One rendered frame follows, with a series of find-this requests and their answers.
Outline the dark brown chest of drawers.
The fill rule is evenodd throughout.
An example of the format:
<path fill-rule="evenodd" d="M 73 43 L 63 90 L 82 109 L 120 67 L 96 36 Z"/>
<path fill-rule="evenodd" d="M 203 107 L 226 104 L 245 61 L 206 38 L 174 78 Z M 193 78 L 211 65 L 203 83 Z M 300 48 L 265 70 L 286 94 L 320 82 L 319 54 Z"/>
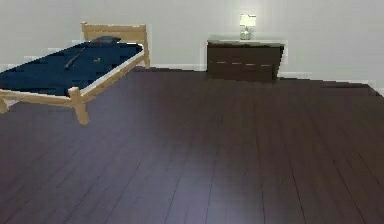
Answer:
<path fill-rule="evenodd" d="M 274 82 L 285 46 L 254 41 L 207 41 L 207 73 L 213 79 Z"/>

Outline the small white table lamp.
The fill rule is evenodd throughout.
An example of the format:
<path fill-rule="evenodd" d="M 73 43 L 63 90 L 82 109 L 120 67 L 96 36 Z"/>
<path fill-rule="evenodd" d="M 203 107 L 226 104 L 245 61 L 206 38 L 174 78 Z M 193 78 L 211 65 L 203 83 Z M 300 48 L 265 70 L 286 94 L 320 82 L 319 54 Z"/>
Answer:
<path fill-rule="evenodd" d="M 241 14 L 240 15 L 240 39 L 250 40 L 252 38 L 252 28 L 256 25 L 256 16 Z"/>

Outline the thin dark grey stick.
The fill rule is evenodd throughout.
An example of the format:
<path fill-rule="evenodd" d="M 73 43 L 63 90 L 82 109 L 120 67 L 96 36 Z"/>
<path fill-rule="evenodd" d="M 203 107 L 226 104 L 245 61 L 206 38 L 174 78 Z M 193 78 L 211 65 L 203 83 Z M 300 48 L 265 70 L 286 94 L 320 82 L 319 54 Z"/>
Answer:
<path fill-rule="evenodd" d="M 81 55 L 81 53 L 86 49 L 86 47 L 83 47 L 74 57 L 72 57 L 68 63 L 64 66 L 65 70 L 69 70 L 76 62 L 78 57 Z"/>

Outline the wooden bed with blue mattress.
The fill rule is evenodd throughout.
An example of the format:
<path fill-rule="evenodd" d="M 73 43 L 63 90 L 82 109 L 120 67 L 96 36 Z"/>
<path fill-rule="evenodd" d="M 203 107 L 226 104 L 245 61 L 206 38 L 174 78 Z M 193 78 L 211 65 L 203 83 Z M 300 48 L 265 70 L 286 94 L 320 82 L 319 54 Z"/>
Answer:
<path fill-rule="evenodd" d="M 9 110 L 10 101 L 68 107 L 75 111 L 78 122 L 86 125 L 89 101 L 136 66 L 150 66 L 146 25 L 83 22 L 81 30 L 82 42 L 0 72 L 0 113 Z M 100 36 L 121 40 L 115 44 L 90 44 Z M 64 66 L 83 47 L 86 49 L 75 64 L 65 70 Z"/>

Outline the dark grey pillow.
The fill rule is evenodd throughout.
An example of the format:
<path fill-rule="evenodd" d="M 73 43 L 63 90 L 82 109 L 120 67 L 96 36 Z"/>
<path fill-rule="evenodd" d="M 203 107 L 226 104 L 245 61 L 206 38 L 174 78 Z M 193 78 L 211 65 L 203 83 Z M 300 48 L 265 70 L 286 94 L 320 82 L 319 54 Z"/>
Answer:
<path fill-rule="evenodd" d="M 100 36 L 95 39 L 90 40 L 91 45 L 98 45 L 98 44 L 115 44 L 118 43 L 121 40 L 119 37 L 115 36 Z"/>

